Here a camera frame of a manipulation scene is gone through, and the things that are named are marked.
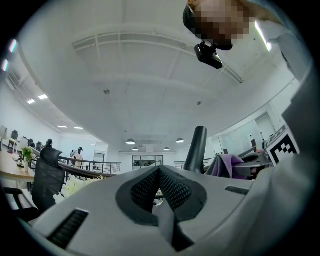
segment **railing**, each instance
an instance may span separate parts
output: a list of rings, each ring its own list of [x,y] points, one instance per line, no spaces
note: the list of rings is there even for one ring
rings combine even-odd
[[[37,156],[40,157],[40,152],[34,148],[32,148],[33,153]],[[105,178],[110,178],[113,176],[116,176],[115,174],[110,174],[110,173],[100,173],[100,172],[95,172],[95,171],[91,171],[91,170],[84,170],[81,168],[77,168],[74,167],[72,165],[68,165],[67,161],[66,163],[59,161],[58,162],[59,166],[65,170],[65,178],[66,180],[68,180],[68,175],[74,175],[74,176],[79,176],[79,177],[84,177],[84,178],[90,178],[90,179],[95,179],[98,178],[99,176],[103,176]]]
[[[213,158],[215,158],[215,157],[203,159],[203,165],[206,166],[206,164],[209,163],[209,161],[210,161],[211,159],[213,159]],[[186,161],[175,161],[175,162],[174,162],[174,166],[175,166],[176,168],[183,169],[183,168],[185,167],[185,163],[186,163]]]
[[[68,157],[59,157],[60,161],[65,161],[68,166],[72,166],[78,169],[92,171],[100,174],[113,174],[120,172],[121,163],[120,162],[97,162],[97,161],[86,161],[77,160]]]

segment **purple fabric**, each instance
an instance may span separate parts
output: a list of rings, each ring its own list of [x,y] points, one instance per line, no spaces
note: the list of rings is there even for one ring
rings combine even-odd
[[[219,154],[217,157],[220,157],[222,161],[216,161],[213,167],[213,173],[212,173],[213,176],[217,176],[217,177],[221,176],[219,171],[223,170],[223,168],[220,165],[225,165],[231,179],[240,179],[240,180],[247,179],[247,177],[238,175],[235,171],[233,171],[233,168],[232,168],[233,165],[244,163],[244,161],[239,156],[235,154]]]

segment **ceiling fixture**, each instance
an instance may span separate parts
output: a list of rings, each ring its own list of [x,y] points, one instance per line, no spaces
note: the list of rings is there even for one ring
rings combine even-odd
[[[8,67],[8,60],[7,59],[5,59],[4,61],[3,61],[3,63],[2,63],[2,70],[4,71],[4,72],[6,72],[6,70],[7,70],[7,67]]]
[[[9,51],[10,53],[13,53],[14,52],[14,49],[16,48],[17,46],[17,40],[16,39],[13,39],[12,43],[10,44],[10,47],[9,47]]]
[[[135,142],[132,138],[128,139],[128,140],[126,141],[126,143],[129,144],[129,145],[134,145],[134,144],[136,144],[136,142]]]
[[[178,139],[176,140],[176,143],[182,143],[182,142],[185,142],[185,140],[184,140],[183,138],[178,138]]]
[[[110,90],[109,89],[104,89],[103,92],[104,92],[105,95],[109,95],[110,94]]]
[[[30,99],[29,101],[28,101],[28,104],[32,104],[32,103],[35,103],[36,101],[34,100],[34,99]]]
[[[47,95],[45,95],[45,94],[38,96],[38,98],[40,100],[48,99]]]
[[[262,38],[262,40],[263,40],[266,48],[268,49],[268,52],[270,52],[270,51],[272,50],[272,45],[271,45],[271,43],[269,43],[269,42],[266,41],[266,39],[265,39],[265,37],[264,37],[264,34],[262,33],[262,30],[261,30],[261,28],[259,27],[259,25],[258,25],[257,22],[255,22],[255,28],[256,28],[256,30],[259,32],[259,34],[260,34],[260,36],[261,36],[261,38]]]

